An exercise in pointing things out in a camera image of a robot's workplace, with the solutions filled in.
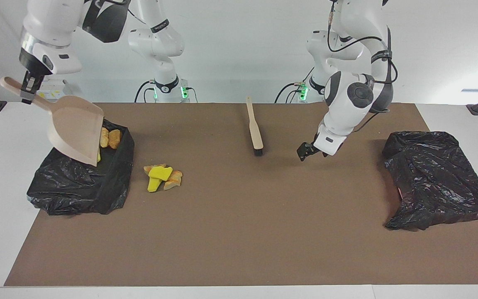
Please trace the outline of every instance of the dustpan handle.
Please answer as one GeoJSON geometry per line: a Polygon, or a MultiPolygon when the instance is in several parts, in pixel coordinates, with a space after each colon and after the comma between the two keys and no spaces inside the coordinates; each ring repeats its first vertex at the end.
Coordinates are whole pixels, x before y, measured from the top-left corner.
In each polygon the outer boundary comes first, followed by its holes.
{"type": "MultiPolygon", "coordinates": [[[[2,77],[0,79],[0,85],[17,96],[21,95],[21,84],[18,81],[10,78],[9,76],[2,77]]],[[[51,108],[53,107],[53,104],[50,101],[46,100],[45,98],[42,98],[39,95],[34,95],[34,100],[32,102],[36,104],[36,106],[47,111],[51,111],[51,108]]]]}

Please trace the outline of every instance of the white table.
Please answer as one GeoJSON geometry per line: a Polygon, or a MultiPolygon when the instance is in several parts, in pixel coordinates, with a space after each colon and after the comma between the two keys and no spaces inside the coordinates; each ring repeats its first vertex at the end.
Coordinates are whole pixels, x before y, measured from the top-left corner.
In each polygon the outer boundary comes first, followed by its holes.
{"type": "MultiPolygon", "coordinates": [[[[478,117],[464,106],[418,105],[431,130],[453,134],[478,173],[478,117]]],[[[38,214],[25,193],[51,150],[48,117],[35,106],[9,103],[0,112],[0,298],[338,298],[471,299],[478,286],[266,286],[266,287],[3,287],[38,214]]]]}

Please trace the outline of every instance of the brown food piece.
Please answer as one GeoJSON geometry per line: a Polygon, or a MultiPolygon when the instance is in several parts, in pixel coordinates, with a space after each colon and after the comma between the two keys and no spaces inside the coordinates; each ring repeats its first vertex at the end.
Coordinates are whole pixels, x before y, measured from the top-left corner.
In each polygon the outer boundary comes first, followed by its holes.
{"type": "Polygon", "coordinates": [[[157,164],[157,165],[150,165],[150,166],[143,166],[143,171],[145,172],[146,175],[149,174],[150,170],[153,168],[153,167],[156,167],[156,166],[162,166],[162,167],[167,167],[167,164],[157,164]]]}
{"type": "Polygon", "coordinates": [[[164,190],[169,190],[173,187],[176,187],[176,186],[180,186],[180,184],[182,183],[182,172],[178,171],[178,170],[175,170],[171,176],[169,176],[169,180],[167,180],[167,182],[165,182],[165,185],[163,186],[163,189],[164,190]]]}
{"type": "Polygon", "coordinates": [[[102,148],[108,146],[108,129],[101,127],[101,140],[99,142],[102,148]]]}
{"type": "Polygon", "coordinates": [[[120,142],[121,142],[121,131],[116,129],[116,130],[111,131],[108,134],[108,145],[111,148],[116,149],[117,146],[119,146],[120,142]]]}

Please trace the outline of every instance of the brush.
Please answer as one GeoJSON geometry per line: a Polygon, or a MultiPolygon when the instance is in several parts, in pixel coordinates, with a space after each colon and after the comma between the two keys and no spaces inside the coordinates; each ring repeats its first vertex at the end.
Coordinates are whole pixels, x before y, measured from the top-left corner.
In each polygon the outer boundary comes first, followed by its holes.
{"type": "Polygon", "coordinates": [[[252,137],[252,145],[254,146],[254,155],[263,155],[263,140],[259,131],[258,123],[256,123],[256,117],[254,116],[254,108],[252,107],[252,98],[246,97],[246,108],[248,109],[248,118],[250,136],[252,137]]]}

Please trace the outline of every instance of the black circular joint cap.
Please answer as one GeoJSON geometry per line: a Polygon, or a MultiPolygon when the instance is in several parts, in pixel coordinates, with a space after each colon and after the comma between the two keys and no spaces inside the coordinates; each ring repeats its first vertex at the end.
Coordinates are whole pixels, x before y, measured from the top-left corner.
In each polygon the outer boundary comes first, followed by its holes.
{"type": "Polygon", "coordinates": [[[348,98],[353,103],[353,106],[366,108],[373,102],[373,91],[364,83],[352,83],[348,87],[348,98]]]}

